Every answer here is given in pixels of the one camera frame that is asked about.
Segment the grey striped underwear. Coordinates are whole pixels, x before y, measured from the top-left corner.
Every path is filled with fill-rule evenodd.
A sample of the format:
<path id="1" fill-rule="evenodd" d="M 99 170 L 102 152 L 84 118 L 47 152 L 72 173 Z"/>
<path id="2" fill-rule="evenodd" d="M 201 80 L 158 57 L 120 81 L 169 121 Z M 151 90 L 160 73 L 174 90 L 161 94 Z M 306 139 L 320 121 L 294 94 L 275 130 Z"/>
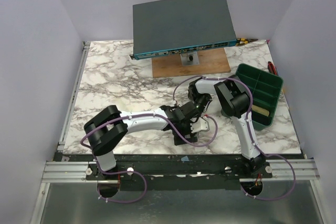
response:
<path id="1" fill-rule="evenodd" d="M 190 133 L 190 134 L 185 135 L 184 138 L 191 143 L 195 143 L 198 140 L 198 134 Z"/>

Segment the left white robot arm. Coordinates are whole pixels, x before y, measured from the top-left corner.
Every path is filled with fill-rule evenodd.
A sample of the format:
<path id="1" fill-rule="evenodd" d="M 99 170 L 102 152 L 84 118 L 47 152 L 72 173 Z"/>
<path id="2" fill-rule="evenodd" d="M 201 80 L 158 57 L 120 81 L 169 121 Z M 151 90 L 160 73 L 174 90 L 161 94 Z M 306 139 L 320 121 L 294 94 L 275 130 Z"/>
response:
<path id="1" fill-rule="evenodd" d="M 197 142 L 191 124 L 198 121 L 203 110 L 193 102 L 182 106 L 162 105 L 154 111 L 126 112 L 110 105 L 84 125 L 93 155 L 99 163 L 98 173 L 104 179 L 116 175 L 113 149 L 124 136 L 146 130 L 172 131 L 174 145 Z"/>

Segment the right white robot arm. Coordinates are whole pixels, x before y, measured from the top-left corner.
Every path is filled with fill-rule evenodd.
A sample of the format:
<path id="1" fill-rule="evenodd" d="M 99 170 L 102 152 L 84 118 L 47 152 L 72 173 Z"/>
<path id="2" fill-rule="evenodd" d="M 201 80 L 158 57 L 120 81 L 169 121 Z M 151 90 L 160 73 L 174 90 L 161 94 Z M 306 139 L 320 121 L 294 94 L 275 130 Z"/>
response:
<path id="1" fill-rule="evenodd" d="M 264 157 L 253 127 L 251 91 L 236 75 L 223 80 L 200 77 L 188 85 L 188 98 L 195 103 L 200 102 L 202 96 L 211 94 L 217 95 L 222 111 L 236 128 L 244 161 L 242 173 L 249 178 L 255 177 L 260 172 Z"/>

